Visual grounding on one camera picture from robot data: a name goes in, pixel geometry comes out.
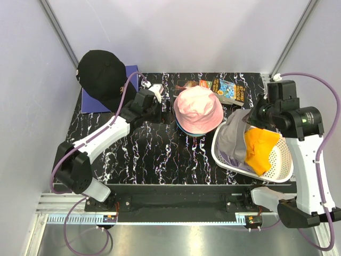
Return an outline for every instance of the reflective metal surface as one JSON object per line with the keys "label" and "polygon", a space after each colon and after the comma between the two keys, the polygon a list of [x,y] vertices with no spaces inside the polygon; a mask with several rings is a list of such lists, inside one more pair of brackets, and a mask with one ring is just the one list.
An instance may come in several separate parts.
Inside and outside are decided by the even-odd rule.
{"label": "reflective metal surface", "polygon": [[[274,222],[273,216],[264,216],[264,226],[270,226]],[[69,225],[67,227],[69,240],[73,240],[89,228],[88,225]],[[110,250],[109,244],[102,255],[322,255],[305,242],[296,229],[287,229],[282,224],[271,230],[252,233],[228,230],[227,227],[117,225],[110,229],[110,233],[113,248]],[[312,229],[307,230],[307,233],[316,241]],[[105,239],[104,233],[91,230],[74,240],[71,246],[81,253],[91,254],[101,249]],[[62,225],[46,226],[38,255],[74,255],[65,246]]]}

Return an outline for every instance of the gray cloth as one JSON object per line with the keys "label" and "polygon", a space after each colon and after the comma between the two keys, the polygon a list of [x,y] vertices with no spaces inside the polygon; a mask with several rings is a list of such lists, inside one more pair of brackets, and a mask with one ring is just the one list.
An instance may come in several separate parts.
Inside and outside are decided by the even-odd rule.
{"label": "gray cloth", "polygon": [[226,123],[220,128],[217,135],[218,150],[244,163],[246,144],[244,133],[248,126],[242,119],[250,109],[237,109],[229,116]]}

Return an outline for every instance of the black marble table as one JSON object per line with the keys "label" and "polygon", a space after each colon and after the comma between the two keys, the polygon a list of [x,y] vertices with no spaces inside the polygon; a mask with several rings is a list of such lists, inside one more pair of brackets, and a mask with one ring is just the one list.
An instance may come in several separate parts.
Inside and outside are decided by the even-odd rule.
{"label": "black marble table", "polygon": [[[264,91],[258,73],[147,73],[147,79],[165,87],[165,99],[173,95],[178,80],[212,81],[214,77],[243,85],[246,88],[244,108],[250,108],[258,93]],[[101,125],[113,113],[82,114],[81,99],[72,117],[66,140],[79,140]],[[235,105],[224,105],[226,120]],[[143,126],[105,150],[93,163],[98,180],[107,184],[256,184],[260,180],[220,168],[211,156],[214,132],[199,138],[184,134],[176,123]]]}

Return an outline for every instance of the plastic basket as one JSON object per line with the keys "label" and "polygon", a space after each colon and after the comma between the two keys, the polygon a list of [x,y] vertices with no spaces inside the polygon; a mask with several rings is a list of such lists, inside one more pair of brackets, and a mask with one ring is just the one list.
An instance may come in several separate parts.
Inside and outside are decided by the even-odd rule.
{"label": "plastic basket", "polygon": [[269,156],[269,162],[271,164],[271,169],[264,173],[262,176],[258,176],[256,173],[249,172],[247,170],[242,170],[239,167],[233,166],[232,164],[229,164],[220,154],[218,147],[216,146],[216,137],[217,134],[226,122],[223,122],[221,125],[218,126],[212,143],[212,156],[214,161],[217,163],[218,166],[221,168],[237,172],[255,179],[269,181],[269,182],[276,182],[276,183],[282,183],[291,178],[293,175],[293,160],[291,159],[291,154],[289,151],[289,148],[286,144],[285,138],[281,137],[281,139],[277,142],[277,144],[272,149],[270,156]]}

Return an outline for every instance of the yellow cloth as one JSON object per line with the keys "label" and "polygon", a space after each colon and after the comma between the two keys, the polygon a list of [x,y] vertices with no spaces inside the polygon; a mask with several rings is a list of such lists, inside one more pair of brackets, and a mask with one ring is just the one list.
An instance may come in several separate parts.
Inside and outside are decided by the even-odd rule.
{"label": "yellow cloth", "polygon": [[244,136],[246,144],[245,162],[254,169],[258,176],[261,176],[271,169],[270,152],[280,140],[280,134],[252,128]]}

